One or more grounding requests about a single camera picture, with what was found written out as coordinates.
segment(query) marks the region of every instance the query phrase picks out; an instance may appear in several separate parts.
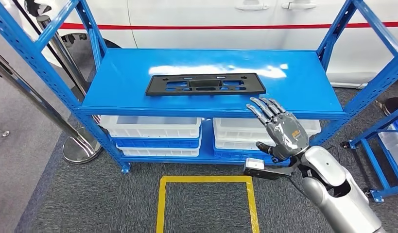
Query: white plastic bin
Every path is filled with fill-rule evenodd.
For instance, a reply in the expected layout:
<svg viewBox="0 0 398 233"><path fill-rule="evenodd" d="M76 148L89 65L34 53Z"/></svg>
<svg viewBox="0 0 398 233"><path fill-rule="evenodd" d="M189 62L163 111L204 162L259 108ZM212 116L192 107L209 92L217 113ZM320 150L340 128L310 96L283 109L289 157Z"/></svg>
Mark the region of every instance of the white plastic bin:
<svg viewBox="0 0 398 233"><path fill-rule="evenodd" d="M183 148L136 148L117 147L125 156L171 156L171 157L197 157L202 144L202 136L199 138L199 147L194 149Z"/></svg>
<svg viewBox="0 0 398 233"><path fill-rule="evenodd" d="M201 118L102 116L100 126L112 137L198 138Z"/></svg>
<svg viewBox="0 0 398 233"><path fill-rule="evenodd" d="M380 132L378 135L398 166L398 133Z"/></svg>
<svg viewBox="0 0 398 233"><path fill-rule="evenodd" d="M308 136L320 133L319 120L299 120ZM275 146L266 129L256 118L214 118L215 147L218 149L257 150L255 143Z"/></svg>

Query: shelf frame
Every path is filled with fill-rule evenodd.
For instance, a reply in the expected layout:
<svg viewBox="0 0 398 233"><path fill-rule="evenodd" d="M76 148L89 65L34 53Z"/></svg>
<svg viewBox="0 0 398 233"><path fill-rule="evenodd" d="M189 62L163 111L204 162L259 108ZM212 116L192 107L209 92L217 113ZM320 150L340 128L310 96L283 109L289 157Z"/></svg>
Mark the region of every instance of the shelf frame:
<svg viewBox="0 0 398 233"><path fill-rule="evenodd" d="M122 171L128 172L130 169L130 162L140 161L137 159L123 159L121 151L119 151L115 145L111 143L107 135L91 117L92 114L113 114L115 112L114 109L99 108L98 111L93 111L94 109L92 110L87 107L82 107L82 103L77 100L68 86L64 83L61 77L41 53L42 49L48 43L51 36L61 26L73 8L76 9L85 29L87 30L87 33L89 34L91 46L93 48L96 69L99 70L105 55L108 54L111 49L107 48L85 0L69 0L67 5L62 8L62 11L58 14L58 16L53 19L51 26L45 29L37 41L32 41L30 39L30 37L23 31L23 29L0 3L0 34L36 72L36 74L43 80L47 87L50 88L53 93L67 106L72 114L89 131L89 133L91 133L100 142L104 149L107 150L111 157L119 164L119 166L122 168ZM347 0L345 2L341 11L336 16L335 21L332 23L324 40L317 49L317 57L323 67L323 70L327 70L333 45L358 8L359 11L365 16L365 19L368 20L372 28L376 31L377 35L382 39L384 44L394 54L394 58L372 81L369 82L369 84L362 91L360 91L352 100L349 101L349 103L344 106L342 113L335 114L333 112L322 112L320 114L311 114L307 112L296 112L296 115L301 118L312 119L313 117L319 117L320 119L331 120L330 123L325 126L322 132L315 136L315 138L311 141L311 145L320 145L332 137L332 135L340 130L343 125L352 120L363 108L365 108L370 102L374 101L378 95L380 95L398 79L397 40L394 39L393 35L362 0Z"/></svg>
<svg viewBox="0 0 398 233"><path fill-rule="evenodd" d="M398 109L394 111L392 114L388 115L384 119L378 121L375 125L370 127L368 130L355 137L354 139L349 140L350 148L356 149L358 145L362 145L366 155L369 158L369 161L372 167L375 170L377 177L379 178L380 183L382 184L383 189L370 189L369 193L372 196L375 202L384 202L385 197L389 197L392 195L398 194L398 185L391 186L388 180L385 177L385 174L379 164L379 161L376 159L375 154L373 153L368 141L370 139L375 138L378 142L378 145L382 148L383 154L389 162L391 169L393 170L397 180L398 180L398 165L395 162L392 154L386 148L381 138L379 137L380 132L387 133L398 133L398 130L387 130L386 128L393 124L396 120L398 120Z"/></svg>

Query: stanchion base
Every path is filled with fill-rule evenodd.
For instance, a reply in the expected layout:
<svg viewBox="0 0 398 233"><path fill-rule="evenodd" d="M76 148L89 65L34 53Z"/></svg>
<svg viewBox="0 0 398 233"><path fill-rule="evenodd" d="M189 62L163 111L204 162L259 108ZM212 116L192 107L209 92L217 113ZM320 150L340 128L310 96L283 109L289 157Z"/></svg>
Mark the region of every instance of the stanchion base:
<svg viewBox="0 0 398 233"><path fill-rule="evenodd" d="M393 97L387 99L383 105L382 105L382 110L385 115L390 115L392 112L396 111L398 109L398 97Z"/></svg>
<svg viewBox="0 0 398 233"><path fill-rule="evenodd" d="M103 150L103 147L99 144L99 142L97 142L96 139L93 138L91 134L87 132L84 127L79 128L77 131L93 147L94 154L89 156L71 137L69 137L63 145L63 156L71 163L84 164L95 159Z"/></svg>

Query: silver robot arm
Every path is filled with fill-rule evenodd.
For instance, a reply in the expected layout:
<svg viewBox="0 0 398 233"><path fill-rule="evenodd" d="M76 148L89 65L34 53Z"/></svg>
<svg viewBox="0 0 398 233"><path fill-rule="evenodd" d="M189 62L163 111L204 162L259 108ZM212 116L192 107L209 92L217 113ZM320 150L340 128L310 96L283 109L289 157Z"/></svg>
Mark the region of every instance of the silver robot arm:
<svg viewBox="0 0 398 233"><path fill-rule="evenodd" d="M275 100L251 98L263 113L247 107L265 126L275 147L257 142L257 147L274 157L290 159L288 167L265 166L263 160L248 158L244 174L275 180L302 172L305 195L319 208L337 233L384 233L382 223L369 207L369 200L346 168L323 147L309 146L309 138L293 114Z"/></svg>

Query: metal shelf rack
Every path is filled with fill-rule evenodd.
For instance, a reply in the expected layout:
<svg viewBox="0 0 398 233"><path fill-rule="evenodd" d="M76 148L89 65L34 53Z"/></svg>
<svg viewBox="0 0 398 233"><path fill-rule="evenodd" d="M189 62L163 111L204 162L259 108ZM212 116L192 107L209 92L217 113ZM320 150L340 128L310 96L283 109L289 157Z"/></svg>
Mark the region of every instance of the metal shelf rack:
<svg viewBox="0 0 398 233"><path fill-rule="evenodd" d="M369 193L372 196L375 202L383 202L383 198L398 194L398 185L391 187L388 180L386 179L379 162L377 161L375 154L373 153L368 140L372 138L376 138L379 146L382 148L383 153L385 154L393 172L395 173L396 178L398 179L398 165L396 164L393 156L383 144L382 139L379 137L380 132L389 132L389 133L398 133L398 130L390 130L386 129L390 124L395 122L398 119L398 109L394 111L392 114L388 115L384 119L380 120L374 126L369 128L367 131L363 132L361 135L356 138L349 140L350 148L356 149L359 144L362 144L363 149L365 150L367 156L369 157L369 161L375 169L376 175L379 178L379 181L382 184L382 190L370 189Z"/></svg>
<svg viewBox="0 0 398 233"><path fill-rule="evenodd" d="M97 73L83 102L41 54L73 9L89 35ZM359 10L394 58L344 107L326 77L333 45ZM130 162L237 164L209 154L195 160L123 156L91 115L175 117L253 117L246 109L249 96L148 97L145 89L153 74L258 73L266 97L277 99L300 119L331 122L312 141L323 143L398 79L398 41L363 0L347 0L317 50L164 50L108 49L85 0L68 0L36 41L32 41L0 3L0 33L80 120L86 129L128 172Z"/></svg>

